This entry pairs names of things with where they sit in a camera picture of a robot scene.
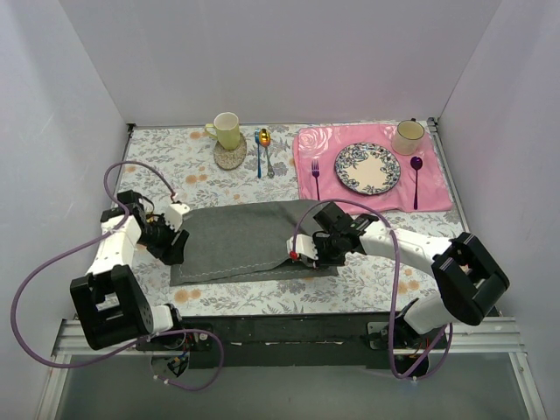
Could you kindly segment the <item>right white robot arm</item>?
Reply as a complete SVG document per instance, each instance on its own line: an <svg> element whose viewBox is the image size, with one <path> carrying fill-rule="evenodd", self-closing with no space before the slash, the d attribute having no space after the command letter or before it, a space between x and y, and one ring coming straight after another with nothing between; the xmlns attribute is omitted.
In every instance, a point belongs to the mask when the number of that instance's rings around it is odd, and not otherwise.
<svg viewBox="0 0 560 420"><path fill-rule="evenodd" d="M314 215L320 231L312 237L317 265L340 266L349 253L382 256L432 276L437 291L407 304L395 323L374 334L387 347L416 347L429 333L460 322L477 326L495 307L510 282L474 234L456 238L426 236L389 228L380 217L354 218L334 203Z"/></svg>

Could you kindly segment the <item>grey cloth napkin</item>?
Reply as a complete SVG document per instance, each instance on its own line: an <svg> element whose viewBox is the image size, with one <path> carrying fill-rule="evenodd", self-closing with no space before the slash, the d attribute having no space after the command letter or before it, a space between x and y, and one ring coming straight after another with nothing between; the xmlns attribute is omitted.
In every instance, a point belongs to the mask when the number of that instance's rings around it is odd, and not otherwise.
<svg viewBox="0 0 560 420"><path fill-rule="evenodd" d="M287 241L313 199L192 210L184 261L171 267L171 286L331 277L335 267L313 269L289 258Z"/></svg>

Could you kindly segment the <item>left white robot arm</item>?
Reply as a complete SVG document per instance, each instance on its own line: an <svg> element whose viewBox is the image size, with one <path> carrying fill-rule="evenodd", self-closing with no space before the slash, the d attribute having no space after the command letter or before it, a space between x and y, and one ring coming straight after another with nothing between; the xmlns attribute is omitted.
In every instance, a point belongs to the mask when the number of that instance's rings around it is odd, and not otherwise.
<svg viewBox="0 0 560 420"><path fill-rule="evenodd" d="M117 227L124 216L120 207L102 213L101 231L109 237L100 242L86 275L70 284L87 343L100 350L156 334L164 348L178 349L186 339L179 310L173 304L150 305L132 271L132 263L140 244L166 266L182 264L189 237L182 224L190 207L176 201L163 213L154 214L145 210L149 201L138 192L120 192L117 199L129 210L129 218Z"/></svg>

